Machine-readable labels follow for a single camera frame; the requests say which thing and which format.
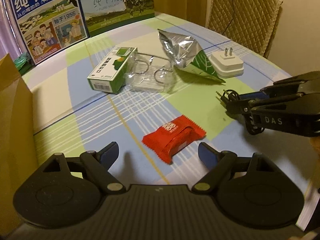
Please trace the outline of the white power plug adapter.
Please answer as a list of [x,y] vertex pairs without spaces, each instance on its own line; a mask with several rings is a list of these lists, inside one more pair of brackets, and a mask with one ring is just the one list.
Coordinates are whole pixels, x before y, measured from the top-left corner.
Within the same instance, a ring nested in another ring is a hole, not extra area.
[[221,78],[237,77],[244,73],[244,62],[233,52],[232,47],[212,52],[209,59]]

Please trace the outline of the red snack packet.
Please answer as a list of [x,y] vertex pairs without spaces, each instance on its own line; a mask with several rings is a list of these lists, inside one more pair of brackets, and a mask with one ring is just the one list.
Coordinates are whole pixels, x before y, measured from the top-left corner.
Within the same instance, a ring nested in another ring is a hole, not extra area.
[[182,115],[145,135],[142,143],[153,150],[163,162],[171,164],[175,154],[205,136],[204,129]]

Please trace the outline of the silver green leaf foil bag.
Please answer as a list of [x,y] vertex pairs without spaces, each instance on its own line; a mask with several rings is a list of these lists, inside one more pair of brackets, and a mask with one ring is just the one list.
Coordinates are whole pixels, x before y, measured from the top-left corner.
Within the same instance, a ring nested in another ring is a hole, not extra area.
[[177,69],[224,83],[199,42],[192,36],[158,31],[159,41],[172,66]]

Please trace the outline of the cow pure milk box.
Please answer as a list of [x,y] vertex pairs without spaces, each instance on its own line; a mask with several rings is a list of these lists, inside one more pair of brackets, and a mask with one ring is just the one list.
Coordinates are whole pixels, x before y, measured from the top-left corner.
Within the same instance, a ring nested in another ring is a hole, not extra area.
[[80,0],[91,37],[155,16],[153,0]]

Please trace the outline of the green white oral medicine box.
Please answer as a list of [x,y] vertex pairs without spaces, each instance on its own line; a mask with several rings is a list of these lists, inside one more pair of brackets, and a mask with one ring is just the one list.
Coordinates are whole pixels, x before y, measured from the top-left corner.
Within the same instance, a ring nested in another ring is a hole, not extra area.
[[114,47],[87,77],[93,90],[118,94],[125,85],[128,62],[137,51],[136,47]]

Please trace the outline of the brown cardboard box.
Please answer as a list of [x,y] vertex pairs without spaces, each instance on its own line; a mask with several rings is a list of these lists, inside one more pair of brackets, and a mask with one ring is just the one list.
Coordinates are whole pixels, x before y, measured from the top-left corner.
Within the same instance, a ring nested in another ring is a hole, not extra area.
[[8,54],[1,59],[1,238],[21,224],[13,197],[36,168],[33,95]]

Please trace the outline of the green plastic package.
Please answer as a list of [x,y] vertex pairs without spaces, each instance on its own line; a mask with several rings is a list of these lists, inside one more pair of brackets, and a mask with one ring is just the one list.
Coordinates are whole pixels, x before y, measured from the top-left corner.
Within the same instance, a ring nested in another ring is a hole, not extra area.
[[26,74],[34,66],[32,58],[28,52],[21,54],[14,60],[14,64],[21,76]]

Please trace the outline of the clear blister pack with hooks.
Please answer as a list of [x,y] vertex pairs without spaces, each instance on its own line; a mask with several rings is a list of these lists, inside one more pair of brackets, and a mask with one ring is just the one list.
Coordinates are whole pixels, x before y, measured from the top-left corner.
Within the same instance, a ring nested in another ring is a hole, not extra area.
[[168,59],[134,53],[128,62],[125,85],[132,91],[169,93],[175,83],[174,68]]

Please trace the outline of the cartoon milk carton box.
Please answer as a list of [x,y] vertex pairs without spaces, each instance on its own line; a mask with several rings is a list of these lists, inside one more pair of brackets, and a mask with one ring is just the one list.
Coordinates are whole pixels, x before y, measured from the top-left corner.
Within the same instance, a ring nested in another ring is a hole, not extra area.
[[35,65],[89,37],[80,0],[9,0]]

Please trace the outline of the quilted olive chair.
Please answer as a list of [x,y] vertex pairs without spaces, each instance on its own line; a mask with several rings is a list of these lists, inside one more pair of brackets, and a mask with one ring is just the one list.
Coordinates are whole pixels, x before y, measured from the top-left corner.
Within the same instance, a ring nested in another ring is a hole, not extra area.
[[211,0],[207,28],[267,58],[282,0]]

